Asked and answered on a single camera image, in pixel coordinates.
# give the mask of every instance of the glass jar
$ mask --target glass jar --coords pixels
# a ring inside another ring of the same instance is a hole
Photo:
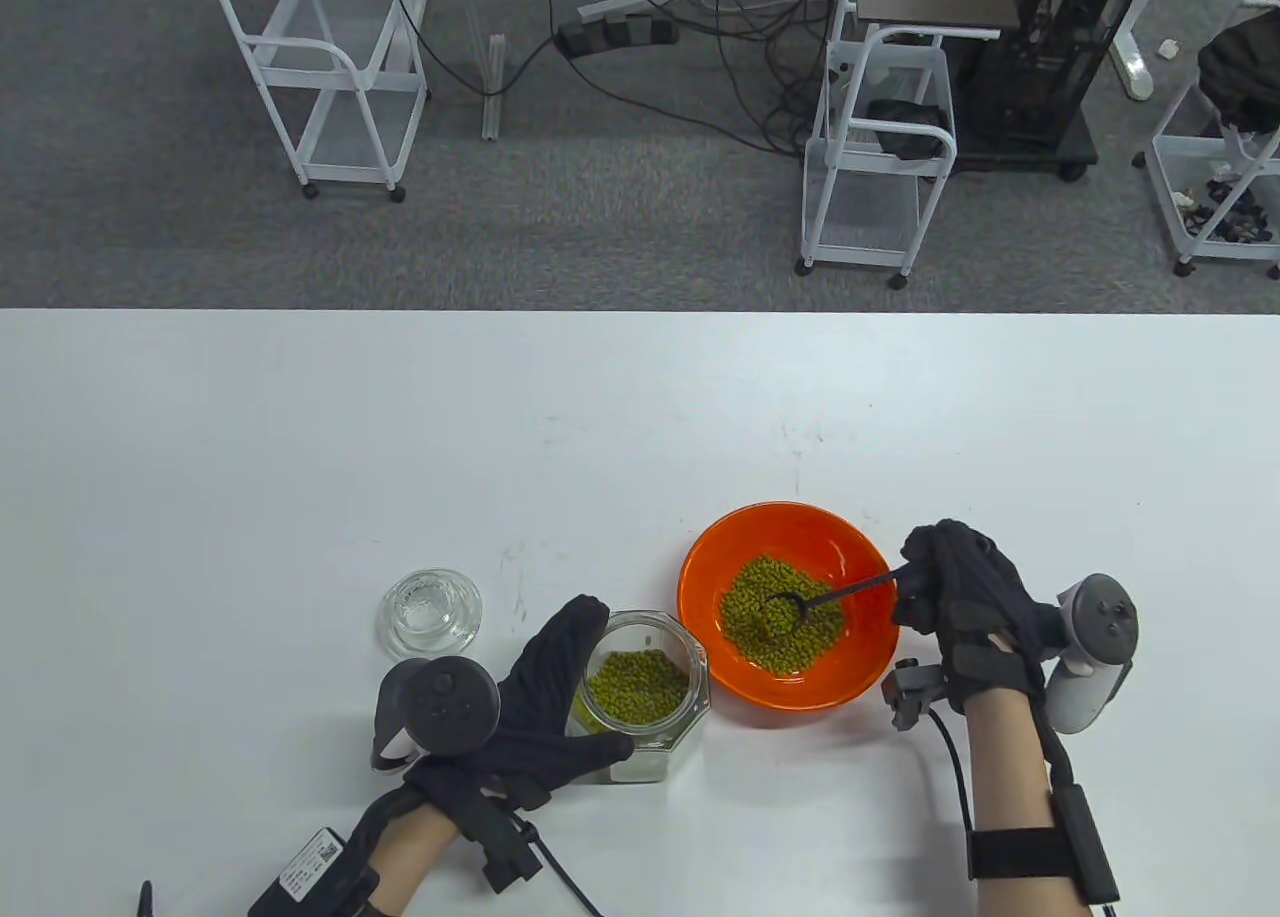
[[[626,724],[609,716],[591,694],[588,680],[595,676],[614,652],[658,649],[689,676],[689,689],[676,711],[657,724]],[[636,743],[635,753],[600,775],[600,783],[649,784],[666,780],[676,766],[698,748],[700,724],[710,710],[710,670],[707,651],[668,613],[653,610],[625,610],[609,616],[604,634],[586,661],[570,713],[571,734],[617,730]]]
[[[379,637],[397,660],[447,657],[480,630],[480,590],[456,570],[415,570],[383,597]]]

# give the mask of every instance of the battery pack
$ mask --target battery pack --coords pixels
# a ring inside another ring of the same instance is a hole
[[[376,886],[367,861],[321,827],[248,908],[248,917],[356,917]]]

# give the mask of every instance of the orange bowl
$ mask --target orange bowl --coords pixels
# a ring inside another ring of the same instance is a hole
[[[719,605],[756,557],[773,557],[831,584],[856,584],[888,571],[856,528],[809,505],[776,501],[722,516],[699,537],[680,570],[680,619],[707,648],[712,676],[732,693],[776,711],[819,711],[859,697],[888,667],[897,647],[896,588],[846,597],[845,634],[804,674],[778,676],[741,656],[724,637]]]

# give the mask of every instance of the green beans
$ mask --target green beans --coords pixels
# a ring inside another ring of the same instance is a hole
[[[648,726],[676,712],[689,692],[689,675],[658,649],[614,651],[586,684],[613,720]]]
[[[765,637],[771,640],[786,637],[800,624],[800,608],[791,601],[765,599],[756,613]]]
[[[797,613],[795,606],[773,601],[765,610],[764,603],[787,590],[810,598],[829,588],[780,560],[759,557],[742,567],[721,601],[724,637],[755,666],[778,675],[809,670],[845,634],[845,611],[838,602],[813,607],[804,624],[786,633],[791,624],[782,615]]]

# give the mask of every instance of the black glove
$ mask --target black glove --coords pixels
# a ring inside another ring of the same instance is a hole
[[[937,633],[951,707],[964,713],[966,699],[993,686],[1042,697],[1043,611],[995,540],[959,520],[942,520],[915,528],[902,556],[920,569],[922,583],[902,594],[893,620]]]
[[[527,643],[498,684],[502,713],[493,738],[458,757],[422,757],[404,774],[415,784],[431,770],[461,770],[480,788],[506,794],[508,807],[534,809],[550,791],[591,771],[626,759],[635,742],[626,734],[566,736],[573,694],[609,610],[581,594],[566,603]]]
[[[484,873],[498,893],[541,867],[529,847],[536,829],[513,812],[541,807],[552,790],[635,752],[626,734],[564,735],[586,658],[608,620],[608,607],[594,597],[566,603],[498,684],[502,711],[493,738],[471,753],[422,757],[404,772],[401,790],[425,797],[484,847]]]

